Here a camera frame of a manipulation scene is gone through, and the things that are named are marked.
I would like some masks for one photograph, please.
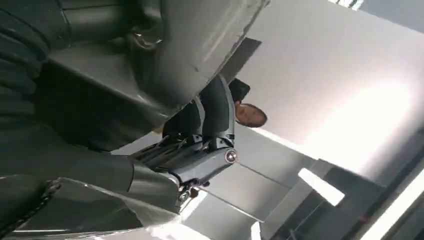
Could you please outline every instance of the glossy metal surface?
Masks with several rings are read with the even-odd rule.
[[[93,133],[87,138],[97,148],[110,151],[164,124],[216,75],[267,2],[164,0],[164,37],[155,51],[133,49],[130,59],[118,42],[76,46],[52,54],[53,63],[128,101],[127,112],[133,109],[135,118],[142,115],[137,126],[119,117],[93,125],[101,126],[103,136]],[[113,116],[128,115],[113,111]],[[115,137],[123,132],[131,134]],[[108,141],[111,138],[122,140]]]

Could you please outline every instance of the fluorescent light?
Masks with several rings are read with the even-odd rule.
[[[360,240],[380,240],[424,191],[424,170],[405,188]]]
[[[318,160],[320,158],[317,154],[313,154],[312,152],[305,150],[301,146],[299,146],[299,145],[297,145],[297,144],[295,144],[295,143],[293,143],[293,142],[291,142],[289,140],[286,140],[286,139],[284,139],[284,138],[282,138],[282,137],[280,137],[278,135],[275,135],[272,132],[269,132],[267,130],[264,130],[264,129],[258,128],[258,127],[251,128],[251,130],[253,130],[254,132],[256,132],[256,133],[258,133],[258,134],[260,134],[260,135],[262,135],[262,136],[264,136],[264,137],[266,137],[266,138],[268,138],[268,139],[270,139],[270,140],[272,140],[272,141],[274,141],[276,143],[279,143],[279,144],[281,144],[283,146],[286,146],[289,149],[293,149],[296,152],[299,152],[299,153],[301,153],[303,155],[306,155],[306,156],[308,156],[308,157],[310,157],[312,159]]]
[[[65,232],[66,229],[45,229],[45,230],[15,230],[15,233],[55,233]]]
[[[250,228],[250,238],[251,240],[261,240],[261,226],[259,225],[259,222],[253,223],[252,227]]]
[[[345,197],[343,192],[306,168],[302,168],[297,175],[333,206],[337,206]]]

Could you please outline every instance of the robotic hand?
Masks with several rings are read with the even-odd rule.
[[[69,239],[172,220],[191,188],[208,185],[237,159],[234,106],[215,75],[267,2],[0,1],[0,99],[6,103],[0,107],[0,238]],[[126,87],[136,93],[125,95],[102,79],[95,84],[136,103],[150,129],[168,121],[163,140],[135,160],[65,142],[34,120],[27,97],[50,51],[118,36],[125,36],[131,68],[115,80],[130,79]]]

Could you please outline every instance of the screw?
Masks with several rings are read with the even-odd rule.
[[[225,161],[229,164],[233,164],[237,161],[236,150],[230,149],[225,153]]]
[[[187,199],[189,199],[189,197],[190,197],[190,192],[185,191],[185,192],[181,193],[181,195],[179,195],[178,200],[180,202],[185,202]]]

